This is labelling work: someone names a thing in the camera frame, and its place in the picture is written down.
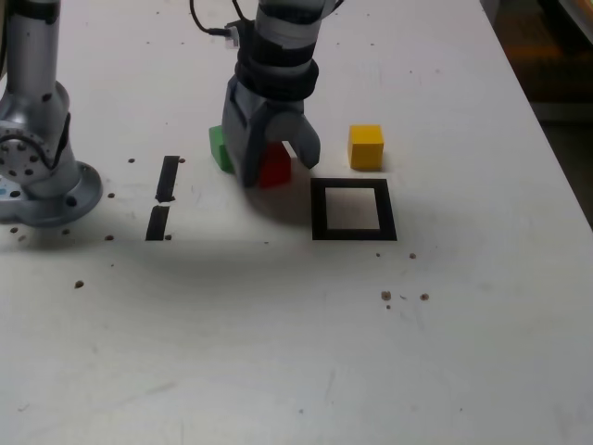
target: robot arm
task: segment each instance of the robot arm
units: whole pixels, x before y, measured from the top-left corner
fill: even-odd
[[[243,186],[257,182],[269,142],[288,141],[308,168],[319,162],[321,143],[305,118],[304,100],[319,76],[313,53],[322,20],[341,4],[259,0],[254,21],[229,25],[238,30],[240,50],[227,88],[222,132]]]

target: red block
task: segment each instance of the red block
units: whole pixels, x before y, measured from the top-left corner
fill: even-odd
[[[260,165],[260,188],[272,188],[290,183],[292,176],[291,159],[282,142],[268,144]]]

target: black tape strip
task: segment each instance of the black tape strip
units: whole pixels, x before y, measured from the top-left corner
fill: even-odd
[[[28,19],[43,20],[48,25],[59,18],[61,2],[37,3],[32,0],[9,0],[8,16],[18,14]]]
[[[173,189],[179,168],[179,156],[166,156],[163,159],[163,168],[160,171],[158,180],[157,195],[155,198],[160,202],[171,202],[175,200]]]
[[[315,53],[315,44],[298,49],[284,49],[280,45],[263,38],[257,31],[253,33],[251,57],[261,65],[270,67],[298,67],[309,62]]]
[[[155,206],[150,213],[146,241],[163,241],[169,218],[169,207]]]

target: black band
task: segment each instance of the black band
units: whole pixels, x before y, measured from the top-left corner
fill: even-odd
[[[59,17],[61,2],[37,3],[32,0],[9,0],[8,15],[20,15],[28,19],[43,20],[51,25]]]
[[[319,67],[317,66],[317,63],[315,63],[315,60],[309,57],[308,53],[303,52],[298,55],[300,58],[297,60],[302,61],[302,63],[293,65],[295,62],[294,59],[292,59],[293,61],[291,64],[287,65],[288,67],[298,66],[310,61],[307,71],[298,76],[275,76],[268,72],[262,72],[253,66],[251,63],[252,59],[262,65],[272,67],[278,67],[279,65],[276,60],[270,59],[271,53],[267,53],[267,56],[265,56],[268,58],[267,61],[269,63],[261,63],[254,57],[253,44],[255,35],[257,34],[254,23],[237,21],[227,25],[227,27],[231,26],[236,27],[239,31],[241,45],[239,48],[238,62],[234,68],[234,72],[243,86],[262,97],[283,102],[304,100],[313,94],[317,78],[319,77]],[[259,53],[260,57],[264,57],[263,55],[266,55],[265,51]]]
[[[251,57],[261,65],[272,67],[298,67],[313,58],[315,44],[298,49],[284,49],[280,45],[263,38],[257,31],[253,32]]]

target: black square outline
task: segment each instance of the black square outline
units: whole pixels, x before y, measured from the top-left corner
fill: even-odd
[[[327,188],[372,188],[379,229],[328,229]],[[311,178],[311,228],[314,241],[397,241],[386,179]]]

